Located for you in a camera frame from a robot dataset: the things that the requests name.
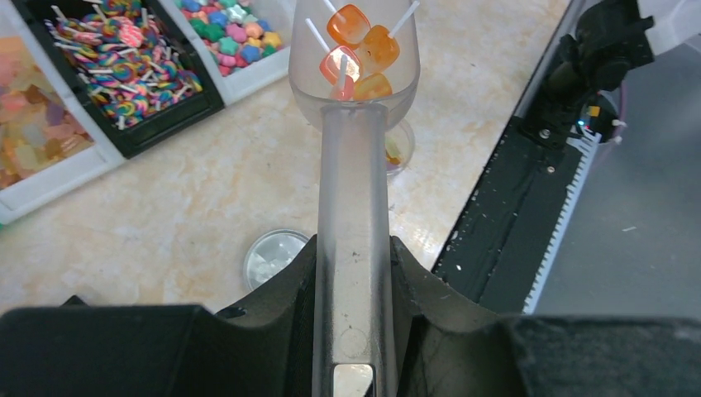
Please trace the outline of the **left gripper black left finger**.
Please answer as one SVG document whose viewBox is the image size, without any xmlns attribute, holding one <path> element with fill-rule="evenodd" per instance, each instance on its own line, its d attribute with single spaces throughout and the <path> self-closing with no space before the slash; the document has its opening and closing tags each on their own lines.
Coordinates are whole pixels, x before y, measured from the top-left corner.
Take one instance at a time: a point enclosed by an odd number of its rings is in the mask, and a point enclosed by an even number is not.
<svg viewBox="0 0 701 397">
<path fill-rule="evenodd" d="M 4 396 L 309 396 L 317 243 L 216 313 L 59 306 L 1 317 Z"/>
</svg>

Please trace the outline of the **clear plastic jar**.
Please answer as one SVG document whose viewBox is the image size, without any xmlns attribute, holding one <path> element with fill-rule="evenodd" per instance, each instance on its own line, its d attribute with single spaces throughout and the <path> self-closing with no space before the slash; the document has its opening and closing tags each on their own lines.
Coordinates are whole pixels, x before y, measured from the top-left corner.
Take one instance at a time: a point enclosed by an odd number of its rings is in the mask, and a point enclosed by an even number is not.
<svg viewBox="0 0 701 397">
<path fill-rule="evenodd" d="M 412 126 L 404 118 L 385 133 L 386 174 L 389 178 L 408 167 L 415 150 L 415 135 Z"/>
</svg>

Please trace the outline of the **clear plastic scoop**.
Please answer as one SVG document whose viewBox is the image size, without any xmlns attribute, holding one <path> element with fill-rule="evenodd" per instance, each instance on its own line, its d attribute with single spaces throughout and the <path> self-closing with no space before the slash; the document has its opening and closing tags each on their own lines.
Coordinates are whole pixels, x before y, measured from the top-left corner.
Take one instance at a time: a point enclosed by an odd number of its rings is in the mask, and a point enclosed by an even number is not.
<svg viewBox="0 0 701 397">
<path fill-rule="evenodd" d="M 312 392 L 394 396 L 386 135 L 421 72 L 416 1 L 300 1 L 289 83 L 322 134 Z"/>
</svg>

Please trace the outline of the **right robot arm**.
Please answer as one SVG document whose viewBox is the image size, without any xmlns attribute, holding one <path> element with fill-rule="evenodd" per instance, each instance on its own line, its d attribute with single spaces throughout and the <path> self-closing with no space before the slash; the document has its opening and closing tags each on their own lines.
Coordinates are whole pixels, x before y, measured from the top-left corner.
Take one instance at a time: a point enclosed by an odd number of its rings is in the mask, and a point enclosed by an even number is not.
<svg viewBox="0 0 701 397">
<path fill-rule="evenodd" d="M 561 63 L 542 90 L 550 103 L 578 108 L 699 33 L 699 1 L 600 1 L 581 14 L 574 35 L 561 37 Z"/>
</svg>

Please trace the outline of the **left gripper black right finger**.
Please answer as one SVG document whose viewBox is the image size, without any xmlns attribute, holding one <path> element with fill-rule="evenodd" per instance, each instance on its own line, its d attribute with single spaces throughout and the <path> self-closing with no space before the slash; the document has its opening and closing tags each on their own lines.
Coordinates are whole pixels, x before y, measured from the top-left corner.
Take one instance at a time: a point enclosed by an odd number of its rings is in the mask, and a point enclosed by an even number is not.
<svg viewBox="0 0 701 397">
<path fill-rule="evenodd" d="M 697 396 L 689 318 L 496 314 L 391 240 L 401 396 Z"/>
</svg>

